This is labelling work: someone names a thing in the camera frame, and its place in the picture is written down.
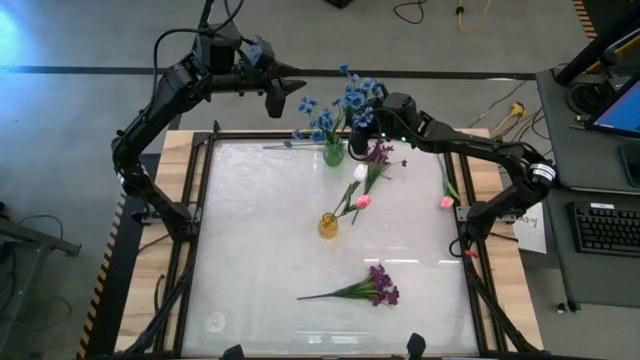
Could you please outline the black hazard-striped floor mat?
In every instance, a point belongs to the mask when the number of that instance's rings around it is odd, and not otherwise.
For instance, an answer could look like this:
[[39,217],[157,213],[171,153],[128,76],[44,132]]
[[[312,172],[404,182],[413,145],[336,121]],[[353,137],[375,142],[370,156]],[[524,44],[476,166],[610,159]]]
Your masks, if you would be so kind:
[[140,200],[124,193],[116,196],[76,360],[128,349],[154,317],[157,279],[167,272],[171,242],[163,226],[143,226],[132,218],[143,207]]

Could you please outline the blue artificial flower bunch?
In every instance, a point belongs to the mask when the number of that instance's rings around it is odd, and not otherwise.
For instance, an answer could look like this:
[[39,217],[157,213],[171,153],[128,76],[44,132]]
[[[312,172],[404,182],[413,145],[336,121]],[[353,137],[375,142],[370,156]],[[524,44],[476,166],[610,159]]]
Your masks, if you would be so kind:
[[347,127],[364,128],[371,120],[371,109],[365,108],[370,99],[383,98],[383,83],[371,77],[361,78],[348,65],[339,67],[339,73],[347,78],[344,94],[331,103],[331,108],[322,109],[319,102],[305,96],[298,111],[309,119],[307,130],[313,143],[342,142],[340,132]]

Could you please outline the grey side desk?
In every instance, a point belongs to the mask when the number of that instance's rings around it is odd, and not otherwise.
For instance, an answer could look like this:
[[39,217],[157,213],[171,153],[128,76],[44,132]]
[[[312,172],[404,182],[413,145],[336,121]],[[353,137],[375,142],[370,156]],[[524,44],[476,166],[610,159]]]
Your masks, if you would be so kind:
[[569,205],[596,204],[600,210],[640,210],[640,188],[629,185],[618,148],[630,138],[580,126],[566,103],[567,88],[554,71],[536,74],[537,89],[556,163],[559,186],[543,202],[545,220],[559,260],[566,300],[640,308],[640,258],[587,254],[576,250]]

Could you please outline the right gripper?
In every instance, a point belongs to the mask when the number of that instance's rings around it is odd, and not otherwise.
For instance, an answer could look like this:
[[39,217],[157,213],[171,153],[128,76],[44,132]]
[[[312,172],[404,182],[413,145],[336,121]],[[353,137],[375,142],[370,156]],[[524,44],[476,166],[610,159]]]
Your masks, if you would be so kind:
[[371,109],[371,120],[363,130],[351,130],[348,139],[351,155],[366,155],[368,153],[371,134],[398,134],[400,130],[396,120],[400,109],[398,99],[394,97],[370,99],[365,103],[365,108]]

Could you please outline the black keyboard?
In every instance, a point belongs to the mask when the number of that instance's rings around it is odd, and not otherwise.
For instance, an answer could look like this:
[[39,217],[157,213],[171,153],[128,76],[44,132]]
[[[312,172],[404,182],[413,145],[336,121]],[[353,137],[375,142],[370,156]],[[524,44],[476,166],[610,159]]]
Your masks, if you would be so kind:
[[566,209],[578,252],[640,258],[640,207],[570,202]]

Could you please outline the purple artificial flower bunch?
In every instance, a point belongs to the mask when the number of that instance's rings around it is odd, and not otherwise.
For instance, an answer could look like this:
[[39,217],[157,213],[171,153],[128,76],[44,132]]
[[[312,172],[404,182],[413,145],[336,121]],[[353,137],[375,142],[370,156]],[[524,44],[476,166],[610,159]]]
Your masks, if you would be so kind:
[[385,172],[389,168],[396,164],[399,164],[401,167],[406,167],[408,165],[408,161],[406,159],[391,162],[389,160],[389,154],[393,151],[394,147],[392,145],[385,145],[384,141],[379,139],[363,160],[363,163],[368,167],[364,181],[365,195],[370,193],[371,188],[380,177],[385,177]]
[[368,275],[360,282],[325,294],[299,297],[298,300],[319,298],[367,300],[373,306],[392,307],[399,303],[400,291],[384,266],[378,263],[369,267]]

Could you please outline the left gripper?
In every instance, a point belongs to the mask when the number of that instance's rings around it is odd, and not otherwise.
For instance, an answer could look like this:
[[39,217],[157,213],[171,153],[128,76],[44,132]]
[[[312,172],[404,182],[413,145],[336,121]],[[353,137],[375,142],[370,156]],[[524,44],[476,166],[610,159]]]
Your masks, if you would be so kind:
[[284,77],[278,65],[270,65],[266,69],[244,68],[240,77],[241,92],[255,92],[264,97],[264,105],[268,115],[277,119],[282,117],[289,95],[306,86],[306,81]]

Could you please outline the black aluminium table frame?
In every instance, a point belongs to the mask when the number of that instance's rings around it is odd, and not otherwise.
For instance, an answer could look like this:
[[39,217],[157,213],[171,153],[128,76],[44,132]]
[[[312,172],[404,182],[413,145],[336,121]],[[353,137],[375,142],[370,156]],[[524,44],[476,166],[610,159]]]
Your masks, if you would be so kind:
[[[285,136],[288,134],[286,130],[220,130],[219,124],[217,122],[214,123],[213,130],[169,130],[163,145],[163,150],[159,155],[158,162],[158,170],[156,172],[156,179],[160,180],[160,173],[167,168],[169,165],[169,158],[173,157],[180,164],[185,163],[184,171],[179,171],[179,179],[176,181],[179,184],[184,185],[182,190],[182,203],[179,205],[186,205],[186,200],[189,200],[192,197],[192,194],[195,194],[195,190],[192,188],[196,185],[199,186],[197,199],[196,199],[196,207],[197,209],[201,209],[204,206],[204,201],[206,199],[206,185],[205,182],[209,180],[210,177],[210,168],[211,162],[213,159],[214,145],[216,142],[221,140],[248,140],[248,141],[258,141],[258,140],[284,140]],[[452,157],[451,153],[445,153],[444,155],[444,175],[446,180],[449,180],[453,183],[454,190],[462,191],[463,196],[468,198],[469,203],[473,199],[475,199],[475,190],[473,190],[473,172],[484,171],[484,170],[472,170],[470,163],[464,155],[456,155],[459,157],[458,160],[455,160]],[[194,185],[193,177],[195,176],[197,171],[201,171],[200,180]],[[161,359],[178,359],[185,360],[181,355],[181,342],[184,335],[184,327],[186,326],[186,316],[187,316],[187,308],[191,298],[191,281],[193,276],[193,269],[196,262],[197,252],[199,250],[199,236],[200,236],[200,225],[196,223],[195,225],[195,235],[193,235],[192,241],[187,242],[172,242],[172,245],[168,250],[163,250],[160,258],[144,258],[142,255],[137,255],[135,265],[131,268],[131,282],[129,284],[128,297],[127,302],[123,305],[123,311],[125,311],[122,315],[119,332],[117,337],[114,337],[114,349],[110,352],[115,355],[110,355],[114,359],[142,359],[142,360],[161,360]],[[471,260],[463,261],[463,269],[468,272],[472,269],[476,275],[479,276],[479,284],[485,286],[487,294],[489,294],[489,300],[496,302],[498,301],[497,291],[495,289],[494,284],[494,269],[492,269],[490,265],[490,251],[489,247],[493,246],[503,246],[508,245],[508,241],[511,241],[515,238],[510,238],[509,236],[503,236],[498,233],[494,233],[490,235],[490,238],[494,240],[500,240],[498,245],[486,245],[486,244],[476,244],[472,247],[478,251],[479,259],[473,260],[474,265],[470,265]],[[140,332],[140,334],[134,333],[130,335],[128,329],[125,325],[140,325],[142,320],[135,320],[133,318],[133,313],[126,313],[127,306],[133,309],[131,306],[142,304],[142,300],[134,299],[134,290],[142,289],[149,290],[148,288],[140,287],[142,286],[140,283],[140,279],[142,279],[142,271],[146,271],[151,269],[151,263],[159,263],[163,264],[166,262],[167,270],[165,273],[161,275],[166,276],[164,278],[164,288],[161,288],[160,285],[158,287],[160,289],[164,289],[160,300],[164,303],[167,303],[170,296],[173,294],[174,290],[180,290],[180,292],[176,292],[177,297],[175,301],[171,303],[171,307],[166,313],[166,317],[160,323],[157,331],[153,334],[149,332],[149,334],[144,334]],[[505,359],[516,354],[511,352],[511,350],[507,349],[507,343],[511,344],[509,347],[513,347],[513,341],[508,337],[508,331],[506,330],[506,325],[501,325],[493,313],[493,310],[490,310],[488,307],[487,300],[485,300],[481,295],[481,293],[474,288],[472,284],[472,279],[469,278],[469,275],[465,273],[464,277],[466,281],[466,289],[467,298],[470,300],[470,309],[474,327],[474,336],[476,337],[477,344],[479,346],[480,355],[489,357],[490,355],[495,355],[498,357],[504,357]],[[136,350],[127,352],[129,347],[132,347],[137,341],[139,337],[143,336],[144,339],[150,340],[150,347],[146,350]]]

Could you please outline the pink artificial tulip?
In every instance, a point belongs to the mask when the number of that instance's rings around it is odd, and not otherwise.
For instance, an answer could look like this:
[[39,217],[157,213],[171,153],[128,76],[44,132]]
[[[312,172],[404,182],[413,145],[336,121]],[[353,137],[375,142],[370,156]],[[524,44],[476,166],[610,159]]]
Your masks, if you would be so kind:
[[371,202],[372,202],[372,197],[369,194],[361,195],[356,199],[356,201],[355,201],[356,214],[354,215],[354,217],[352,219],[352,223],[355,222],[358,213],[361,210],[366,209],[371,204]]
[[441,170],[443,186],[443,198],[440,202],[440,207],[443,209],[449,209],[452,208],[454,204],[460,200],[460,198],[458,192],[454,189],[453,184],[449,180],[448,172],[446,170],[443,158],[438,155],[437,159]]

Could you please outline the yellow power plug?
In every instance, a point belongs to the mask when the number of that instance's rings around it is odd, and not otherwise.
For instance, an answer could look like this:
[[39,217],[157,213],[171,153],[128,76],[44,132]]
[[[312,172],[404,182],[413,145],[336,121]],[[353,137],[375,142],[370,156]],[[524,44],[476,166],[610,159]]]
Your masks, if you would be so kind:
[[525,114],[525,107],[520,102],[514,102],[511,104],[511,109],[508,115],[506,115],[490,132],[491,137],[496,137],[499,132],[508,124],[511,120],[518,120]]

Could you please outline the laptop with blue screen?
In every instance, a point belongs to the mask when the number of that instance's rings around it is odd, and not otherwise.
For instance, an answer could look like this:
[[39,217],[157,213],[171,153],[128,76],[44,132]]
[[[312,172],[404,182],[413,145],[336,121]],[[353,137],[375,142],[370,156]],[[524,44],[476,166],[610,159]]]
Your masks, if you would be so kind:
[[640,73],[635,74],[614,97],[586,123],[589,130],[640,139]]

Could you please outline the grey metal stand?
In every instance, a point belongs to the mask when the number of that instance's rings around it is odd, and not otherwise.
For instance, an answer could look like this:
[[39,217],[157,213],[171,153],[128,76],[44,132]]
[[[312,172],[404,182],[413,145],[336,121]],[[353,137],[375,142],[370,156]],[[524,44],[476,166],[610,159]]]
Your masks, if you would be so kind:
[[[26,224],[36,219],[54,220],[59,234],[50,235]],[[57,217],[38,214],[14,220],[7,205],[0,201],[0,355],[9,344],[12,333],[23,327],[19,321],[21,308],[48,256],[53,251],[60,251],[66,256],[76,257],[81,249],[81,244],[64,238],[64,227]]]

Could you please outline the white paper sheet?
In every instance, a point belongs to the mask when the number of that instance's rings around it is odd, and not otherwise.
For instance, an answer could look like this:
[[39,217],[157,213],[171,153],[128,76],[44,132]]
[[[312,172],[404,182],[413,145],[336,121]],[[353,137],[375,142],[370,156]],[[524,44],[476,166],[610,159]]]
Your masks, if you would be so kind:
[[512,225],[520,250],[547,253],[543,206],[537,203]]

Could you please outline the green glass vase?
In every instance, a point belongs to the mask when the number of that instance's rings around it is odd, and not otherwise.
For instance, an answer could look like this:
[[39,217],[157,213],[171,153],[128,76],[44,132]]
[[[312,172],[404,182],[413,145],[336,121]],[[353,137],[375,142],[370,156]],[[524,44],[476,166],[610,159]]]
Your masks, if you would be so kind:
[[340,165],[344,159],[344,143],[327,143],[323,149],[323,159],[330,167]]

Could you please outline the yellow ribbed glass vase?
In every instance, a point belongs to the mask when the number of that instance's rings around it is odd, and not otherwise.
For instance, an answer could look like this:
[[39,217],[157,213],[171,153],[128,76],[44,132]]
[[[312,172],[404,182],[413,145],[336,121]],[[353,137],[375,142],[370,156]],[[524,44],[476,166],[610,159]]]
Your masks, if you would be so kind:
[[323,239],[334,239],[338,235],[339,222],[335,214],[327,212],[319,220],[318,233]]

